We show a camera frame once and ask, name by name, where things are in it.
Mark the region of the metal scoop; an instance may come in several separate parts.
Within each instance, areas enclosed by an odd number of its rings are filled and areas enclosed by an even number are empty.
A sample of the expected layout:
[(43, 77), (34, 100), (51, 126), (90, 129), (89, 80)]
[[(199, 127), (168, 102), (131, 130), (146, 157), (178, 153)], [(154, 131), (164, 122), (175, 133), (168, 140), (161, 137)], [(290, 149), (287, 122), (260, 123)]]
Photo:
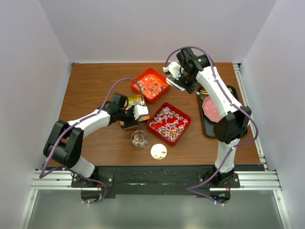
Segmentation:
[(174, 87), (180, 92), (187, 91), (189, 94), (196, 93), (197, 95), (199, 95), (199, 92), (196, 90), (196, 87), (198, 86), (198, 82), (185, 84), (182, 82), (182, 80), (176, 80), (172, 75), (166, 77), (166, 82), (167, 84)]

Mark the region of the clear glass jar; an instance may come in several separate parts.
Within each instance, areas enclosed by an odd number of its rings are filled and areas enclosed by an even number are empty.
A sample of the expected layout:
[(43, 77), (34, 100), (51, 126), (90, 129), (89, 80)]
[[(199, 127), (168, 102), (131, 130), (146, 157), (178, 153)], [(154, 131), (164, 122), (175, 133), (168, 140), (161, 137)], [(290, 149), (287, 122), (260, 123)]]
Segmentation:
[(143, 130), (136, 130), (132, 133), (131, 142), (135, 148), (144, 148), (148, 143), (147, 134)]

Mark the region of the orange candy tin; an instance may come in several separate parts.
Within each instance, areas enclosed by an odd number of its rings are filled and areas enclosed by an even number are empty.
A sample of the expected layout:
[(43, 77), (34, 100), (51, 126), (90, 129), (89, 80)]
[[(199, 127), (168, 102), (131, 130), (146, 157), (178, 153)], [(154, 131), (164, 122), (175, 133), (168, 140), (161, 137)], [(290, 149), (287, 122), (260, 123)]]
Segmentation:
[(154, 104), (170, 90), (166, 78), (154, 68), (148, 68), (134, 80), (140, 85), (147, 104)]

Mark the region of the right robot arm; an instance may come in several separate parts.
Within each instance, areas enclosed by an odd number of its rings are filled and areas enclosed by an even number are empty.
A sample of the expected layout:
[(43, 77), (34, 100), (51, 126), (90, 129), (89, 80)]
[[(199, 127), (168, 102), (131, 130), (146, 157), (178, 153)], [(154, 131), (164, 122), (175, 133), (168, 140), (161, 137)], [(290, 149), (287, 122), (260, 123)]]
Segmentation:
[(182, 47), (176, 57), (183, 68), (183, 73), (177, 82), (189, 93), (194, 91), (196, 83), (202, 85), (220, 115), (220, 121), (213, 127), (218, 139), (217, 159), (212, 175), (203, 178), (201, 185), (213, 181), (215, 186), (224, 187), (234, 174), (236, 148), (251, 119), (251, 109), (248, 106), (243, 107), (234, 98), (207, 53), (196, 56), (193, 47)]

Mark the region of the black gummy candy tin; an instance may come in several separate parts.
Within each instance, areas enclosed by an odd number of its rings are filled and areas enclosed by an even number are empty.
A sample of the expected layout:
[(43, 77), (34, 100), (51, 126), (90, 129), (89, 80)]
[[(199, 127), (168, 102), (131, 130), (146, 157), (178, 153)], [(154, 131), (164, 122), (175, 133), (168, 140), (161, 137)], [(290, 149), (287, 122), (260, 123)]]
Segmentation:
[[(128, 97), (128, 105), (126, 106), (126, 110), (130, 109), (132, 106), (136, 106), (136, 105), (141, 105), (141, 95), (137, 94), (137, 95), (133, 95), (133, 96), (129, 96)], [(124, 121), (119, 121), (119, 126), (121, 127), (121, 129), (129, 129), (129, 128), (133, 128), (139, 125), (145, 125), (148, 120), (150, 119), (149, 114), (143, 117), (140, 117), (137, 121), (132, 121), (130, 123), (126, 123)]]

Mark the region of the red lollipop tin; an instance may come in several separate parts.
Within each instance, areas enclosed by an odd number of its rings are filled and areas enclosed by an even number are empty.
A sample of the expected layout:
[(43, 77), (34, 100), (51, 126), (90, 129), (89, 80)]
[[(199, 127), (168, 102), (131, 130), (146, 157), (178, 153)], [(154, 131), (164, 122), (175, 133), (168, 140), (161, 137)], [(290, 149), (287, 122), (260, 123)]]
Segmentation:
[(163, 103), (147, 122), (147, 130), (170, 146), (175, 146), (192, 119), (175, 106)]

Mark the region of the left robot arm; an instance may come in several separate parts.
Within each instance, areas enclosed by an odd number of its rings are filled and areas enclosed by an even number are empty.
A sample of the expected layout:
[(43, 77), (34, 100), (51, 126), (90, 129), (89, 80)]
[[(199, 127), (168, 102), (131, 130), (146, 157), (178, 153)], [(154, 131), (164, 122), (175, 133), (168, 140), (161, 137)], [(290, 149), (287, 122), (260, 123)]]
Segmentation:
[(142, 97), (139, 104), (127, 109), (128, 105), (127, 96), (115, 93), (111, 100), (105, 101), (102, 106), (82, 118), (69, 122), (57, 121), (43, 149), (46, 162), (40, 178), (50, 173), (50, 171), (45, 172), (45, 169), (48, 163), (54, 160), (82, 177), (81, 180), (86, 186), (96, 186), (99, 181), (98, 169), (81, 156), (83, 139), (117, 121), (133, 125), (140, 119), (142, 111), (147, 114), (147, 107)]

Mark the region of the black tray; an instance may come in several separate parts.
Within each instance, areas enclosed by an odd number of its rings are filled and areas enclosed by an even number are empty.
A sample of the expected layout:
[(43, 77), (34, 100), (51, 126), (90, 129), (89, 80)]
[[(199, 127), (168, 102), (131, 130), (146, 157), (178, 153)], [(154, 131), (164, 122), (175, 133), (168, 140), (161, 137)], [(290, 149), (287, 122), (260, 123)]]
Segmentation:
[(202, 120), (203, 120), (203, 129), (204, 129), (204, 133), (208, 136), (208, 137), (215, 137), (214, 134), (214, 125), (216, 123), (211, 122), (203, 113), (203, 109), (202, 109), (202, 105), (203, 105), (203, 100), (208, 97), (208, 94), (201, 94), (199, 93), (198, 97), (199, 97), (199, 104), (200, 104), (200, 109), (201, 109), (201, 113), (202, 113)]

